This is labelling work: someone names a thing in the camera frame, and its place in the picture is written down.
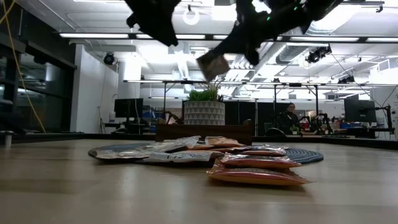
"person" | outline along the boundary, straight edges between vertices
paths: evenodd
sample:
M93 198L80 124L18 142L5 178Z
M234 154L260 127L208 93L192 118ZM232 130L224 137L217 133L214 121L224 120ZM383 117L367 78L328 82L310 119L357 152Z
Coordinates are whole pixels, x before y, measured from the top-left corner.
M292 134L290 128L299 122L299 118L294 114L295 109L294 103L289 103L286 111L279 116L279 129L285 134Z

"potted plant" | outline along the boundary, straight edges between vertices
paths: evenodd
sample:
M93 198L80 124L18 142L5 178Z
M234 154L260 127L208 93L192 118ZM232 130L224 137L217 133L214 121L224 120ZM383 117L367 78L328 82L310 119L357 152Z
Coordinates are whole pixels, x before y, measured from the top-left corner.
M207 82L204 91L191 91L184 104L184 124L225 125L225 104L218 94L221 81Z
M291 131L293 134L299 134L299 133L300 133L300 128L293 125L293 126L290 128L290 131Z

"plant pot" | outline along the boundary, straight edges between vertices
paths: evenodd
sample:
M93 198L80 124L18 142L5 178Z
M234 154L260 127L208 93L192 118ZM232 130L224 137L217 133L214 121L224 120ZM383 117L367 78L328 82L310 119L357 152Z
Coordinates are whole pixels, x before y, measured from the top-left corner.
M217 101L185 102L184 124L225 125L225 104Z

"computer monitor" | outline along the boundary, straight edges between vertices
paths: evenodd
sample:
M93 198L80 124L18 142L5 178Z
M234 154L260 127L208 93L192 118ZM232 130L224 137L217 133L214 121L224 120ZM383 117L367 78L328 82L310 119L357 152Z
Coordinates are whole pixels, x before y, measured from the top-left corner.
M373 101L344 100L347 122L377 122Z
M117 118L138 118L142 117L144 99L122 99L114 102L114 111Z

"round rug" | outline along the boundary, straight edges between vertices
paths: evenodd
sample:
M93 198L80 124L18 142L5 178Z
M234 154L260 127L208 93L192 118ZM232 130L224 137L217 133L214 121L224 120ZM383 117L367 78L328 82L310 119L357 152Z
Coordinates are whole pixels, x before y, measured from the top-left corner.
M134 149L139 146L146 146L147 143L139 143L139 144L124 144L124 145L115 145L115 146L104 146L96 149L91 149L88 151L90 156L95 157L97 151L116 151L123 152L126 150ZM298 162L301 164L310 164L313 162L319 162L323 160L323 155L319 152L313 152L305 149L286 149L286 156L294 162Z

